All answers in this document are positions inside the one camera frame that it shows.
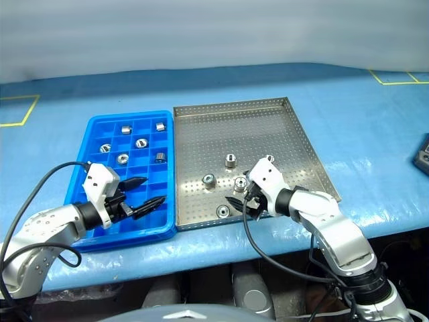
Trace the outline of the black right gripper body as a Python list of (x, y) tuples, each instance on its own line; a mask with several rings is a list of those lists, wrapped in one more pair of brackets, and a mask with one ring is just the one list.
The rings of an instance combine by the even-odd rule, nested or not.
[(267, 199), (261, 188), (251, 182), (243, 199), (243, 214), (258, 221), (265, 211), (267, 211)]

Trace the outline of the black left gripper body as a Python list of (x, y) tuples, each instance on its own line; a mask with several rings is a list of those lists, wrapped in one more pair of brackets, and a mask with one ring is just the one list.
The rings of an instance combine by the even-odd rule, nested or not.
[(133, 215), (133, 209), (125, 203), (125, 200), (125, 193), (120, 189), (117, 189), (112, 197), (105, 199), (105, 209), (112, 222), (119, 222)]

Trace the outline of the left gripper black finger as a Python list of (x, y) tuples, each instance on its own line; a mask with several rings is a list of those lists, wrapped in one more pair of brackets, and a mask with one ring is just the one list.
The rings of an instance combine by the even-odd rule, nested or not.
[(147, 181), (147, 177), (134, 176), (132, 178), (128, 178), (126, 180), (121, 181), (119, 183), (119, 189), (122, 192), (132, 191), (133, 189), (136, 189), (139, 186), (141, 186), (146, 181)]
[(156, 210), (166, 200), (165, 196), (153, 197), (145, 201), (142, 205), (133, 208), (133, 219), (138, 220), (139, 218), (151, 213)]

